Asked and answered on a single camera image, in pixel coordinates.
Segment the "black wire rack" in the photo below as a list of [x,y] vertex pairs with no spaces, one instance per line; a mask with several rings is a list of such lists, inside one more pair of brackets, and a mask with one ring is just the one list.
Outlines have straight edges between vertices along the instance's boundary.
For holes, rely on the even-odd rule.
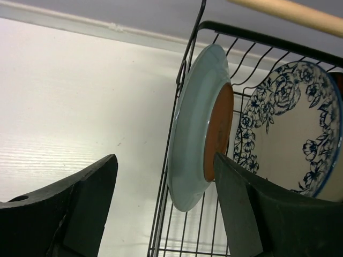
[[[184,79],[190,70],[197,36],[200,32],[213,33],[213,42],[227,45],[226,55],[230,60],[230,78],[234,87],[234,113],[236,116],[232,126],[230,141],[234,140],[244,104],[246,104],[254,88],[278,66],[306,59],[321,65],[327,72],[343,67],[343,58],[311,49],[296,43],[288,42],[272,36],[252,32],[246,29],[221,24],[214,21],[203,21],[206,0],[202,0],[199,14],[190,35],[180,70],[176,78],[177,89],[170,121],[166,153],[162,167],[158,197],[156,200],[153,225],[148,246],[148,257],[155,256],[230,256],[227,238],[221,217],[221,211],[215,183],[206,190],[200,202],[188,213],[182,213],[174,208],[169,197],[167,183],[167,153],[171,125],[178,97],[183,87]],[[230,58],[234,49],[246,47],[240,60],[232,64]],[[253,67],[244,65],[251,56],[255,62]],[[263,61],[268,60],[269,67],[260,68]],[[228,156],[233,152],[228,146]]]

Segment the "blue floral pattern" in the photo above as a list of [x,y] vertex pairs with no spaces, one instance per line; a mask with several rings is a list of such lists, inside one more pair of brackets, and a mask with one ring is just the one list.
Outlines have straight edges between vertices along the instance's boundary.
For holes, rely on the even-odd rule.
[[292,191],[313,196],[324,181],[335,158],[339,141],[340,113],[337,94],[324,71],[309,62],[293,62],[273,71],[257,86],[248,101],[238,126],[234,160],[252,173],[259,169],[258,156],[253,154],[256,135],[254,129],[272,129],[274,118],[291,111],[305,94],[309,108],[320,111],[319,125],[323,133],[303,144],[304,158],[309,171],[298,188]]

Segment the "white plate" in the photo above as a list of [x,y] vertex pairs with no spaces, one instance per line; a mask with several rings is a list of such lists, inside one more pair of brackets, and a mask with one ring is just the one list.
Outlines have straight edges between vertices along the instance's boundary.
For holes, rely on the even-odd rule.
[[234,160],[294,192],[343,199],[340,152],[342,103],[337,86],[320,66],[292,62],[256,88],[237,130]]
[[230,82],[224,50],[206,47],[185,78],[177,103],[168,153],[168,185],[174,206],[188,211],[210,185],[204,177],[204,147],[212,109]]

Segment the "wooden handle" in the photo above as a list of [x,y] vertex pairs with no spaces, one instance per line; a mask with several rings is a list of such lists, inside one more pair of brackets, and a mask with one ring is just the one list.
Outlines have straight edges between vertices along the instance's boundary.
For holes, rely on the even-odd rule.
[[227,0],[343,38],[343,19],[288,0]]

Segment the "screw hole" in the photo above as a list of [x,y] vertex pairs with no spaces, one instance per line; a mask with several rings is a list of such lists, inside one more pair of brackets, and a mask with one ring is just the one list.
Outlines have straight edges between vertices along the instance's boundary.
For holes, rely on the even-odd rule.
[[21,195],[21,196],[17,196],[15,198],[13,198],[12,200],[10,200],[9,202],[19,202],[19,201],[23,201],[26,200],[28,198],[27,195]]

